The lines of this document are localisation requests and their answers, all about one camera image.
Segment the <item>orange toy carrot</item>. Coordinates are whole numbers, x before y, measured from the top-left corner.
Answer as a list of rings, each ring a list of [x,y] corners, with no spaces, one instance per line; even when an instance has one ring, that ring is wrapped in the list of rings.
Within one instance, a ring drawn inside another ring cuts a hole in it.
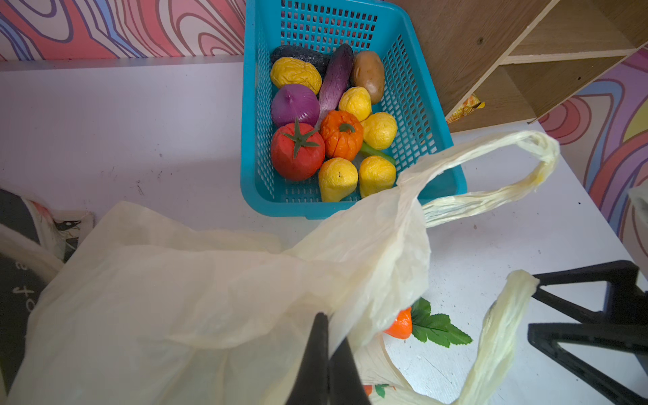
[[[447,314],[434,314],[430,302],[425,298],[419,298],[412,306],[402,310],[384,333],[402,340],[414,337],[422,343],[433,343],[445,348],[473,342],[468,334],[452,323]]]

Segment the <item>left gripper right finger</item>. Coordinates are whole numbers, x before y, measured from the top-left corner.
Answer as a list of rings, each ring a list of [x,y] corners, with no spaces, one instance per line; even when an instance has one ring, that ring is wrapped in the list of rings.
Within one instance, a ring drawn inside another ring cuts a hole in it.
[[[331,405],[370,405],[359,378],[348,339],[335,350],[328,361],[328,403]]]

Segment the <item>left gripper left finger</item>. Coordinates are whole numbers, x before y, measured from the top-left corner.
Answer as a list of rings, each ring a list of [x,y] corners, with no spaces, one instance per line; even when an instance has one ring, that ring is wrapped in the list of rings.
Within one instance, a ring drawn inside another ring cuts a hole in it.
[[[318,313],[286,405],[328,403],[328,317]]]

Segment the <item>yellowish plastic grocery bag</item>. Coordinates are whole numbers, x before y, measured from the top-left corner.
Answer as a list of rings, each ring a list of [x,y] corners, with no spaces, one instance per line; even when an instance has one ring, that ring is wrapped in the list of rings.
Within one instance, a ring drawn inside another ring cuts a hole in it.
[[[538,159],[525,179],[419,202],[444,171],[509,145]],[[325,355],[352,349],[364,383],[376,381],[369,344],[430,286],[428,229],[525,197],[559,160],[536,131],[424,156],[286,250],[273,235],[198,232],[122,202],[42,292],[8,403],[283,403],[322,317]]]

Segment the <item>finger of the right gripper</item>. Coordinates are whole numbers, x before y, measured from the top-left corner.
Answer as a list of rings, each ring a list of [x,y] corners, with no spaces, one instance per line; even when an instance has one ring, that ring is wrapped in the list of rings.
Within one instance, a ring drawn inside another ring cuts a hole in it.
[[[621,372],[622,366],[639,371],[637,361],[647,358],[646,326],[535,323],[528,342],[611,403],[647,403],[647,389]]]
[[[533,298],[577,322],[639,324],[641,288],[639,268],[615,261],[535,276]]]

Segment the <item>beige canvas tote bag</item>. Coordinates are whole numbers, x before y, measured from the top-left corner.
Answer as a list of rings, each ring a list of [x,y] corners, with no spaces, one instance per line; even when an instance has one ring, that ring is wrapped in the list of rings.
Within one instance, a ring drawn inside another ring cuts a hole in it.
[[[50,211],[1,190],[1,381],[10,389],[25,356],[29,315],[45,287],[94,228],[88,211]]]

